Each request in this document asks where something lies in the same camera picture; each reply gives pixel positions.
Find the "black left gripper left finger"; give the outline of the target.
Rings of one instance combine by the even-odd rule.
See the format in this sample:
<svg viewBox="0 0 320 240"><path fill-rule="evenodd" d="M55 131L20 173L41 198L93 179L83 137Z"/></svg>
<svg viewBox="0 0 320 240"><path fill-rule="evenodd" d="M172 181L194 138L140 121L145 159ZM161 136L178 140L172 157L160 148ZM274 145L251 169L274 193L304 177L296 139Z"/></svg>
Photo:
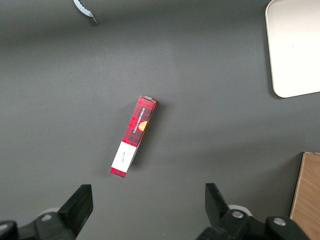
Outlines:
<svg viewBox="0 0 320 240"><path fill-rule="evenodd" d="M75 240L93 211L90 184L82 184L56 209L48 209L33 221L18 226L14 220L0 222L2 240Z"/></svg>

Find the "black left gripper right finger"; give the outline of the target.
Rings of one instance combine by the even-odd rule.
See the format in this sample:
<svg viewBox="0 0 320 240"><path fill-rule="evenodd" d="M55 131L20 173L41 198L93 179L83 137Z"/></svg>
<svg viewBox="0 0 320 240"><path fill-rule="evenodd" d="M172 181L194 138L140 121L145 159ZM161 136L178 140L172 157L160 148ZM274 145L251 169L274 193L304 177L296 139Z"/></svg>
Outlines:
<svg viewBox="0 0 320 240"><path fill-rule="evenodd" d="M307 234L292 219L269 216L265 222L253 217L242 206L228 205L214 183L205 184L205 211L210 227L200 240L308 240Z"/></svg>

